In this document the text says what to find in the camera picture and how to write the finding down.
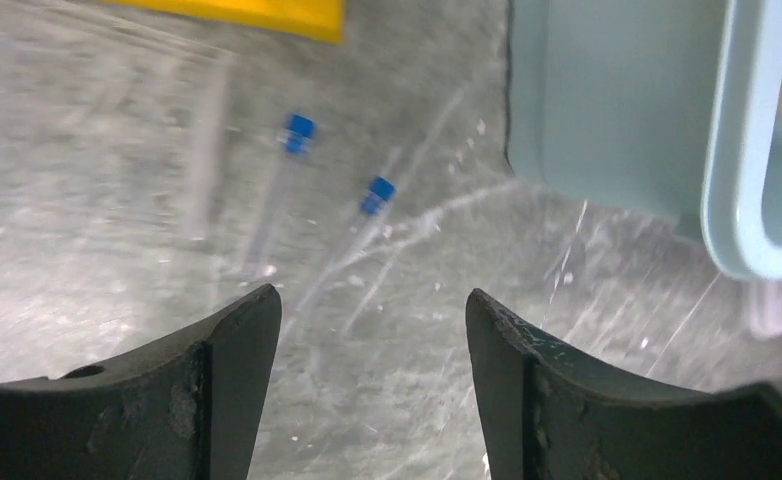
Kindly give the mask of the yellow test tube rack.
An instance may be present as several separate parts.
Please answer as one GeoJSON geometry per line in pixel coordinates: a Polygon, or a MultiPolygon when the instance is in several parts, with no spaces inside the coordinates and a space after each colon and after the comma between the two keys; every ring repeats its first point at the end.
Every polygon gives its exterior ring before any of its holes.
{"type": "Polygon", "coordinates": [[[259,27],[313,41],[343,39],[345,0],[117,0],[163,13],[259,27]]]}

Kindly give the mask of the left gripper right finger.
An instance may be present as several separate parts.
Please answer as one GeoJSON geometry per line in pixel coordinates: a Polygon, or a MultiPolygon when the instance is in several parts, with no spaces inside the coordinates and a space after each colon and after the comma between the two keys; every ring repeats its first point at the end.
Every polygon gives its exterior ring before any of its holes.
{"type": "Polygon", "coordinates": [[[782,479],[782,381],[704,393],[651,380],[478,289],[465,321],[495,479],[782,479]]]}

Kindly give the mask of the teal plastic bin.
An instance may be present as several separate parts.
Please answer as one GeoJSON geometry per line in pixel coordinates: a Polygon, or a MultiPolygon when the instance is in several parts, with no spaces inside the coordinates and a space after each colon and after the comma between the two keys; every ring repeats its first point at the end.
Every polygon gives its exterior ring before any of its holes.
{"type": "Polygon", "coordinates": [[[782,279],[782,1],[515,1],[507,158],[782,279]]]}

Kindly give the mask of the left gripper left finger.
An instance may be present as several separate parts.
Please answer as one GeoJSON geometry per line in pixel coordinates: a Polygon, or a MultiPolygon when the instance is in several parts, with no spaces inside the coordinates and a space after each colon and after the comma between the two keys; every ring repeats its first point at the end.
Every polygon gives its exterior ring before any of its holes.
{"type": "Polygon", "coordinates": [[[282,319],[263,285],[50,379],[0,383],[0,479],[243,479],[282,319]]]}

